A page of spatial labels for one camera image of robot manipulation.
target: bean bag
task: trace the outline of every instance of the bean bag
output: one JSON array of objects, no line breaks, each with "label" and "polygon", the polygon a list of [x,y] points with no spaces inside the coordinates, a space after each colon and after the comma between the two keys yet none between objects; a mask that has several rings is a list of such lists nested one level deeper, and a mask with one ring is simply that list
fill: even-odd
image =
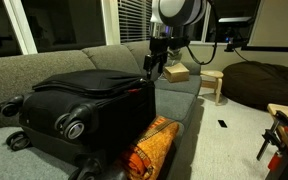
[{"label": "bean bag", "polygon": [[269,103],[288,106],[288,67],[248,61],[229,65],[223,73],[227,98],[260,110]]}]

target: couch armrest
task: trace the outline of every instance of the couch armrest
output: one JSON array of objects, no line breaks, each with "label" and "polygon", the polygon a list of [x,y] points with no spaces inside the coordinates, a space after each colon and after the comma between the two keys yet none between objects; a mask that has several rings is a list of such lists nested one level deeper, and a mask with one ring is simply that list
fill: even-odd
[{"label": "couch armrest", "polygon": [[179,61],[179,60],[168,60],[165,66],[172,66],[177,63],[182,63],[189,71],[190,75],[200,75],[201,65],[196,62],[187,62],[187,61]]}]

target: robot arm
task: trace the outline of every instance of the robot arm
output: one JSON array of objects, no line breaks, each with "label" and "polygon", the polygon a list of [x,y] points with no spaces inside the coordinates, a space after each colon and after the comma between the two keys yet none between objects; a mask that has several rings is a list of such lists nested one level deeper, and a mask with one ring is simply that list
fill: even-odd
[{"label": "robot arm", "polygon": [[[206,11],[207,0],[153,0],[151,22],[164,24],[167,28],[187,26],[201,20]],[[151,78],[152,69],[159,63],[158,72],[163,72],[167,61],[168,48],[180,49],[188,46],[187,35],[168,37],[160,32],[152,32],[150,39],[151,54],[146,55],[144,69]]]}]

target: gray couch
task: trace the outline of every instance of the gray couch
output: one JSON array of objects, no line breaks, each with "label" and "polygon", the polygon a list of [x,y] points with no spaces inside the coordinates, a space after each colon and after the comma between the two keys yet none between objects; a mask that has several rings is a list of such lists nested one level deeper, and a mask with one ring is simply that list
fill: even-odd
[{"label": "gray couch", "polygon": [[[82,50],[3,57],[0,58],[0,102],[14,95],[31,92],[32,85],[58,73],[97,68],[145,75],[146,72],[142,67],[146,54],[150,54],[149,42],[143,41]],[[172,179],[172,173],[175,173],[177,166],[183,166],[177,163],[181,157],[178,149],[185,140],[189,140],[183,136],[194,119],[194,109],[198,106],[197,95],[201,86],[200,66],[194,62],[183,64],[190,70],[189,81],[169,83],[165,79],[158,78],[157,68],[154,69],[152,76],[156,86],[157,114],[176,120],[180,125],[159,179]],[[34,147],[17,152],[8,149],[5,144],[6,138],[20,130],[17,119],[17,116],[5,118],[0,114],[0,179],[67,179],[76,169],[74,166]]]}]

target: cardboard box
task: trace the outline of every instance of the cardboard box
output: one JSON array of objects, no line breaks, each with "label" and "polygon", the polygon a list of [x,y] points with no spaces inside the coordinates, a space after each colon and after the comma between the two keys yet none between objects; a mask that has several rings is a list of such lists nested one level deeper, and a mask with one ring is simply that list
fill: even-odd
[{"label": "cardboard box", "polygon": [[182,63],[178,63],[174,66],[164,68],[164,76],[171,83],[188,81],[189,74],[189,70]]}]

